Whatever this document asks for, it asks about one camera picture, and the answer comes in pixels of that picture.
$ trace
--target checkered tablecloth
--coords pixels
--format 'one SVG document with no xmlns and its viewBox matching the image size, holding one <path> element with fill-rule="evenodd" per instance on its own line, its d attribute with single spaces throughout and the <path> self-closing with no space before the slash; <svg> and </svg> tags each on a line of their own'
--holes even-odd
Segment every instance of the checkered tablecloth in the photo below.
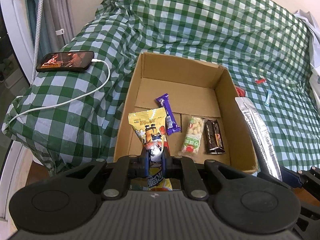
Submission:
<svg viewBox="0 0 320 240">
<path fill-rule="evenodd" d="M 29 147 L 51 174 L 94 158 L 111 162 L 132 72 L 138 55 L 150 51 L 227 67 L 265 120 L 279 163 L 309 169 L 320 164 L 320 118 L 310 97 L 308 43 L 306 26 L 271 0 L 103 0 L 95 20 L 63 50 L 94 51 L 112 66 L 110 82 L 70 105 L 32 112 L 7 127 L 17 113 L 65 102 L 106 79 L 99 63 L 85 73 L 39 73 L 11 104 L 3 130 Z M 267 82 L 257 85 L 262 77 Z"/>
</svg>

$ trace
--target video on phone screen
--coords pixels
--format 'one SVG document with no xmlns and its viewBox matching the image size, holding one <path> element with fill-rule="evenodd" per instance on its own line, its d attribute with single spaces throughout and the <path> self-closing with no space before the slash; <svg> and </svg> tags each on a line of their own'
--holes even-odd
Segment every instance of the video on phone screen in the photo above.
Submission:
<svg viewBox="0 0 320 240">
<path fill-rule="evenodd" d="M 91 53 L 78 51 L 55 53 L 41 68 L 86 67 L 90 56 Z"/>
</svg>

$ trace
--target glass door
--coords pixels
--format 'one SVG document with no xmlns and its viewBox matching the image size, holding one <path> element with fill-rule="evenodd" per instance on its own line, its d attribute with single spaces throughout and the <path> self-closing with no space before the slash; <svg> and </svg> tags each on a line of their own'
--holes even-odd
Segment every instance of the glass door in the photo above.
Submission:
<svg viewBox="0 0 320 240">
<path fill-rule="evenodd" d="M 23 95 L 29 83 L 21 71 L 20 64 L 12 48 L 0 7 L 0 126 L 8 107 L 18 95 Z M 0 176 L 12 140 L 0 132 Z"/>
</svg>

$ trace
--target dark brown snack package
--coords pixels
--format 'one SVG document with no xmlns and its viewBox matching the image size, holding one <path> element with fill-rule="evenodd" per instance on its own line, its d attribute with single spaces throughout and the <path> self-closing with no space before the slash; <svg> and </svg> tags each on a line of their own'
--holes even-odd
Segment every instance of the dark brown snack package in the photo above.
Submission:
<svg viewBox="0 0 320 240">
<path fill-rule="evenodd" d="M 206 137 L 207 154 L 226 153 L 223 148 L 220 128 L 217 120 L 208 120 L 204 124 L 204 133 Z"/>
</svg>

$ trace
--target purple snack wrapper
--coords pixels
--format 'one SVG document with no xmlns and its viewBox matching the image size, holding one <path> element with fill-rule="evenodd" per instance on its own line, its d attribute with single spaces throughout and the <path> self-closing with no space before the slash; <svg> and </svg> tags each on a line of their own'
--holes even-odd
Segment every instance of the purple snack wrapper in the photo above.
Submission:
<svg viewBox="0 0 320 240">
<path fill-rule="evenodd" d="M 165 111 L 167 112 L 167 117 L 165 118 L 165 122 L 167 124 L 167 134 L 171 135 L 174 132 L 181 132 L 181 128 L 177 125 L 169 104 L 169 95 L 164 94 L 163 96 L 156 98 L 156 100 L 162 107 L 164 107 Z"/>
</svg>

